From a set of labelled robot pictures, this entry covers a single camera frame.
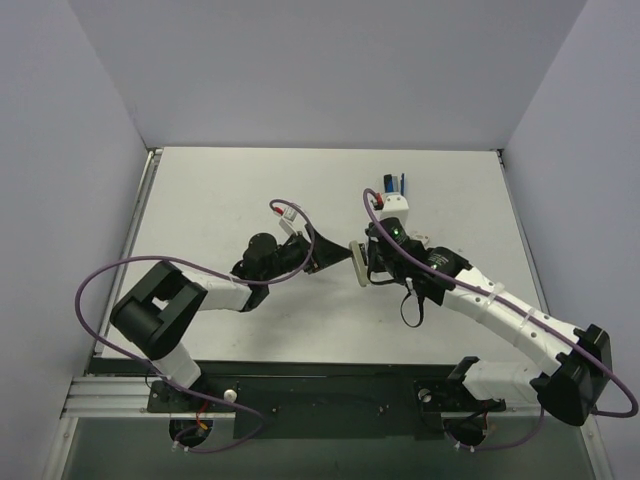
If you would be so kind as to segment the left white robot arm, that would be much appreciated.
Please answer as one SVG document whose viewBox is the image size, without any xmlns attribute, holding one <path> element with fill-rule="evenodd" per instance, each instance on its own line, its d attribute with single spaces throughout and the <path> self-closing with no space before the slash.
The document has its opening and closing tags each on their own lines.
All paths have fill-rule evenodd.
<svg viewBox="0 0 640 480">
<path fill-rule="evenodd" d="M 232 280 L 183 271 L 167 260 L 156 263 L 116 304 L 110 323 L 174 384 L 170 399 L 181 410 L 200 408 L 209 390 L 182 338 L 200 310 L 250 312 L 269 295 L 268 283 L 301 268 L 317 273 L 352 256 L 310 225 L 279 244 L 269 233 L 251 237 L 233 267 Z"/>
</svg>

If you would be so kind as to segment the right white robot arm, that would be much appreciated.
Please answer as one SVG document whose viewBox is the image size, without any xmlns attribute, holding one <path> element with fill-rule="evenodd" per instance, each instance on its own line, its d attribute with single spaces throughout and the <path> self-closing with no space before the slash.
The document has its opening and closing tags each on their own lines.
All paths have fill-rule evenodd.
<svg viewBox="0 0 640 480">
<path fill-rule="evenodd" d="M 529 358 L 529 365 L 460 362 L 462 374 L 447 383 L 449 402 L 468 409 L 478 401 L 538 402 L 556 419 L 581 426 L 594 414 L 612 366 L 610 337 L 591 324 L 582 329 L 517 299 L 467 259 L 445 247 L 427 248 L 410 238 L 395 217 L 370 224 L 368 268 L 386 271 L 418 304 L 458 312 L 487 328 Z"/>
</svg>

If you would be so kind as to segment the blue stapler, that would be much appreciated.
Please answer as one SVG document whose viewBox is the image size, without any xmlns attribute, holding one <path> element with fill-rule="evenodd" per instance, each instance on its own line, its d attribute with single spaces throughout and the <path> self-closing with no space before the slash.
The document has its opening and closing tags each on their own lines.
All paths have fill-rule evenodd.
<svg viewBox="0 0 640 480">
<path fill-rule="evenodd" d="M 385 174 L 383 176 L 383 189 L 385 194 L 403 195 L 405 193 L 405 174 Z"/>
</svg>

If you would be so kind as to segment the beige stapler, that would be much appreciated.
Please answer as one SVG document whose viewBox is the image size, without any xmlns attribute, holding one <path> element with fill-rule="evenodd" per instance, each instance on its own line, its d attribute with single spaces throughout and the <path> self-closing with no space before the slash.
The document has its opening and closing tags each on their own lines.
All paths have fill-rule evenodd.
<svg viewBox="0 0 640 480">
<path fill-rule="evenodd" d="M 352 240 L 349 243 L 351 259 L 358 284 L 365 288 L 370 284 L 366 245 Z"/>
</svg>

